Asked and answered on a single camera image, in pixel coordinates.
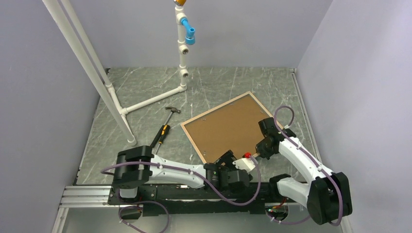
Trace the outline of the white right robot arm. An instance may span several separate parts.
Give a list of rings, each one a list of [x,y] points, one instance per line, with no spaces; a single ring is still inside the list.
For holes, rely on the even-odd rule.
[[[269,159],[280,154],[288,159],[305,179],[301,183],[288,174],[269,179],[268,196],[273,201],[290,198],[304,206],[312,220],[331,223],[352,214],[348,177],[322,165],[303,147],[290,129],[279,129],[272,117],[258,123],[264,138],[256,145],[257,154]]]

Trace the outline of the blue picture frame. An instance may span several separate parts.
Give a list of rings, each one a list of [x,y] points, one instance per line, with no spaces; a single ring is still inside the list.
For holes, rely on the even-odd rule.
[[[181,127],[203,163],[214,163],[228,150],[240,159],[254,154],[264,136],[259,121],[271,113],[250,91],[183,123]]]

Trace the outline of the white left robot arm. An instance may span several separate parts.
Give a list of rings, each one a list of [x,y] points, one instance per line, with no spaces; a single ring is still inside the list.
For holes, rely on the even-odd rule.
[[[250,172],[256,168],[251,158],[230,159],[223,163],[190,165],[170,161],[153,154],[149,146],[120,151],[117,155],[112,187],[128,204],[140,196],[139,186],[149,181],[179,183],[194,189],[241,192],[250,184]]]

